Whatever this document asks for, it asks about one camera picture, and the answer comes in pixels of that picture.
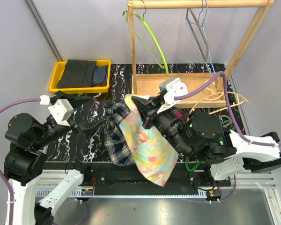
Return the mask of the wooden hanger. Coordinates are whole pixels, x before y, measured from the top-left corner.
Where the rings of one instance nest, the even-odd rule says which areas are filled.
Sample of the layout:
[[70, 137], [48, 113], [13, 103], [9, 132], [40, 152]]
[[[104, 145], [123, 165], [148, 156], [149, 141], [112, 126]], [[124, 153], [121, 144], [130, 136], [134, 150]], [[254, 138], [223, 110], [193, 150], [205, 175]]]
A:
[[[195, 103], [195, 105], [191, 108], [191, 110], [189, 111], [188, 115], [190, 115], [192, 112], [194, 112], [198, 108], [199, 103], [202, 103], [203, 101], [207, 101], [208, 103], [215, 103], [216, 101], [223, 99], [224, 103], [226, 103], [226, 95], [225, 95], [224, 91], [214, 91], [210, 87], [206, 87], [206, 89], [208, 91], [210, 91], [211, 93], [209, 95], [207, 95], [206, 97], [202, 98], [201, 100], [197, 101]], [[236, 102], [233, 102], [232, 104], [230, 104], [231, 108], [242, 105], [243, 103], [249, 103], [249, 100], [239, 93], [236, 93], [233, 91], [228, 91], [227, 96], [229, 94], [235, 96], [235, 98], [236, 98]]]

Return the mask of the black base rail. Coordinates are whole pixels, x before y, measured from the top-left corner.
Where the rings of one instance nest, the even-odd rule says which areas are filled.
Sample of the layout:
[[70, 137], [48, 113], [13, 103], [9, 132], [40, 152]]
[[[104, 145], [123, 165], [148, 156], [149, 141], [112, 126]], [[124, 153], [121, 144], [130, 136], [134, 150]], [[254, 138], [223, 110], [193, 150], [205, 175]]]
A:
[[178, 162], [165, 186], [144, 178], [135, 165], [116, 166], [110, 162], [88, 162], [89, 173], [95, 178], [96, 197], [195, 197], [204, 198], [203, 188], [230, 187], [229, 178], [214, 181], [208, 166], [201, 164], [194, 172]]

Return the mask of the magenta pleated skirt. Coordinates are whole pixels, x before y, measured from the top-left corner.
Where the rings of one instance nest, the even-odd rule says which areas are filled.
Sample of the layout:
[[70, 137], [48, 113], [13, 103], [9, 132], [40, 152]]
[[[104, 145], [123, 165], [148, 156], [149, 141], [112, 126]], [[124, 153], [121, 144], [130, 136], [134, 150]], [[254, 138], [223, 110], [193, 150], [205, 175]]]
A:
[[178, 112], [178, 111], [174, 111], [175, 115], [179, 118], [182, 119], [183, 118], [183, 114]]

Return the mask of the yellow plastic tray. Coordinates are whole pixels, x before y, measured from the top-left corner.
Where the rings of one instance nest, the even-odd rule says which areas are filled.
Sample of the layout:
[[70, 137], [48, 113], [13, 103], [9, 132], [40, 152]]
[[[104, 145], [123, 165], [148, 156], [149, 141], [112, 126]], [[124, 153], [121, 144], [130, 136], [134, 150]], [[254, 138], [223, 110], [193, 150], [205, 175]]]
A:
[[111, 74], [111, 61], [110, 60], [97, 60], [97, 66], [107, 66], [107, 81], [106, 84], [102, 87], [83, 87], [83, 88], [65, 88], [59, 89], [57, 88], [57, 84], [60, 81], [63, 72], [65, 70], [66, 61], [57, 62], [52, 74], [52, 78], [49, 84], [49, 91], [55, 93], [57, 91], [62, 91], [66, 94], [89, 94], [89, 93], [107, 93], [110, 87], [110, 74]]

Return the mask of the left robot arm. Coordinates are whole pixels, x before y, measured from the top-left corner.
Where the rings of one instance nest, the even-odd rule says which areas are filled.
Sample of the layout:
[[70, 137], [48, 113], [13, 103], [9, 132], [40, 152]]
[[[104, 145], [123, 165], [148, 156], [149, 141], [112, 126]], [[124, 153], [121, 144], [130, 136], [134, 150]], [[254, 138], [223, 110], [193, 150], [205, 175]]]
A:
[[8, 225], [51, 225], [58, 209], [79, 186], [95, 184], [91, 167], [72, 162], [64, 179], [43, 199], [36, 202], [37, 187], [48, 159], [44, 148], [69, 131], [90, 138], [100, 124], [86, 126], [74, 119], [74, 110], [90, 100], [62, 91], [53, 97], [41, 96], [50, 115], [40, 123], [28, 113], [20, 113], [8, 122], [5, 138], [10, 151], [4, 160], [3, 175], [8, 185]]

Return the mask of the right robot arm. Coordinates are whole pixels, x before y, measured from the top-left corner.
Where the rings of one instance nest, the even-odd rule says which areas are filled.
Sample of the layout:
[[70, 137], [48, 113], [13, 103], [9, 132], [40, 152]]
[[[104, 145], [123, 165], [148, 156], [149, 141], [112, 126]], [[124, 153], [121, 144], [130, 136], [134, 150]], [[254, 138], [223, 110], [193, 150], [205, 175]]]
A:
[[254, 141], [267, 144], [255, 145], [224, 128], [217, 117], [207, 112], [195, 110], [188, 120], [182, 120], [174, 107], [158, 112], [162, 106], [159, 97], [146, 100], [133, 96], [132, 101], [145, 129], [157, 129], [180, 157], [207, 164], [202, 179], [209, 186], [244, 170], [265, 173], [281, 168], [279, 138], [275, 132], [254, 137]]

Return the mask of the black folded cloth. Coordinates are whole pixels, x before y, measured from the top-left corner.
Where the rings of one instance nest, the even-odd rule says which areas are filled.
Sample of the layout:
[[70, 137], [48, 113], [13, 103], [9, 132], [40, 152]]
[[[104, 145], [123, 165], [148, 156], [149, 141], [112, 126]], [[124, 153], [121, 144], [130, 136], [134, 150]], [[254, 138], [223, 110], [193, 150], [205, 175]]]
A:
[[57, 88], [103, 87], [107, 84], [109, 65], [99, 66], [97, 61], [68, 60]]

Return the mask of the navy plaid garment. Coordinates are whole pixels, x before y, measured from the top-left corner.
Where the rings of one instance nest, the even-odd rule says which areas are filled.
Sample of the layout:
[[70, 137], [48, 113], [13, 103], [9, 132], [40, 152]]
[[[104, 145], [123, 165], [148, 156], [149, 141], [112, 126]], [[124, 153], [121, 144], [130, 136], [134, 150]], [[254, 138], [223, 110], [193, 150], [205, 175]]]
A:
[[104, 146], [110, 161], [118, 166], [135, 164], [132, 152], [119, 127], [120, 123], [130, 114], [130, 109], [122, 99], [117, 103], [104, 107], [106, 127], [104, 129]]

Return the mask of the pastel patterned garment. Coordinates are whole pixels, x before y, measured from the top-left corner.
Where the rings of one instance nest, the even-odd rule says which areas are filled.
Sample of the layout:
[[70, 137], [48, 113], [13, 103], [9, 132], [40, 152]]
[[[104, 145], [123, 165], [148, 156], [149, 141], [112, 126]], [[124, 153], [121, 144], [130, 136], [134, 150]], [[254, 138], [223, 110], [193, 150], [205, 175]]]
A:
[[127, 94], [124, 98], [130, 112], [120, 122], [119, 128], [140, 173], [148, 181], [163, 187], [177, 163], [178, 153], [157, 128], [143, 128], [140, 113], [132, 97], [132, 94]]

